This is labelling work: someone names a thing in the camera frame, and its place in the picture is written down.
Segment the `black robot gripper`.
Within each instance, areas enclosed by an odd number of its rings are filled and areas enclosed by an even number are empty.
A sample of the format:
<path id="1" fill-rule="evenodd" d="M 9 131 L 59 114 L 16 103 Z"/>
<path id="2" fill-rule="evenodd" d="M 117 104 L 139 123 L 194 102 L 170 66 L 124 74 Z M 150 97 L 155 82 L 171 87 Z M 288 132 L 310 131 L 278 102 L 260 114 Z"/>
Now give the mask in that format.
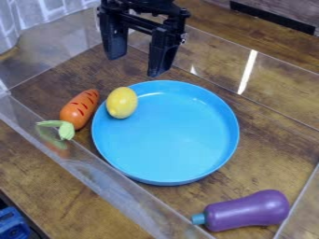
<path id="1" fill-rule="evenodd" d="M 107 58 L 116 60 L 127 53 L 128 28 L 152 34 L 147 75 L 158 77 L 172 66 L 190 17 L 175 0 L 101 0 L 99 20 Z"/>

